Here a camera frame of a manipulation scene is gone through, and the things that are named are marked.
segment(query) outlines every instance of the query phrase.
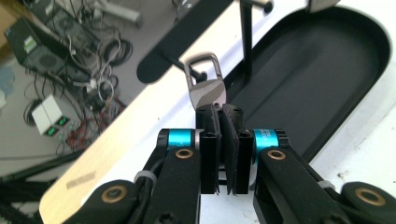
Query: metal ring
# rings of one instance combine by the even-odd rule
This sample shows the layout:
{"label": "metal ring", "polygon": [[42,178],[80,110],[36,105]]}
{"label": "metal ring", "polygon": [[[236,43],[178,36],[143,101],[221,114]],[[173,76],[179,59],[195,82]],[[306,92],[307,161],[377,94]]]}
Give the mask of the metal ring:
{"label": "metal ring", "polygon": [[[120,194],[117,195],[116,197],[108,196],[108,193],[111,190],[119,190]],[[102,201],[105,202],[105,203],[116,203],[116,202],[118,202],[119,200],[121,200],[121,199],[123,199],[125,197],[127,191],[128,190],[123,185],[112,186],[112,187],[106,189],[102,193]]]}
{"label": "metal ring", "polygon": [[[382,197],[379,193],[373,191],[372,189],[366,189],[366,188],[358,188],[355,189],[356,196],[360,198],[362,201],[365,203],[369,203],[374,206],[383,206],[387,202],[385,201],[384,197]],[[373,200],[371,198],[367,198],[364,193],[369,193],[372,194],[376,197],[376,200]]]}
{"label": "metal ring", "polygon": [[267,152],[267,154],[269,157],[271,157],[272,159],[277,160],[277,161],[282,161],[286,158],[285,153],[283,153],[279,150],[269,150]]}
{"label": "metal ring", "polygon": [[187,159],[191,157],[193,152],[190,149],[181,149],[176,152],[176,156],[181,159]]}

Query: black electronic device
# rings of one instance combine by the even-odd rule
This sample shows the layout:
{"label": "black electronic device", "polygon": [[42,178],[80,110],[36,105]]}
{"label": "black electronic device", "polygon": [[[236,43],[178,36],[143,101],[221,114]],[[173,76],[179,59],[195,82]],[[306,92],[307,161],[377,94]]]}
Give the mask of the black electronic device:
{"label": "black electronic device", "polygon": [[18,63],[27,69],[38,74],[50,72],[71,81],[89,80],[89,76],[69,60],[66,46],[25,18],[16,21],[5,35]]}
{"label": "black electronic device", "polygon": [[30,6],[30,10],[66,43],[71,40],[76,49],[96,52],[99,39],[53,0],[39,0]]}

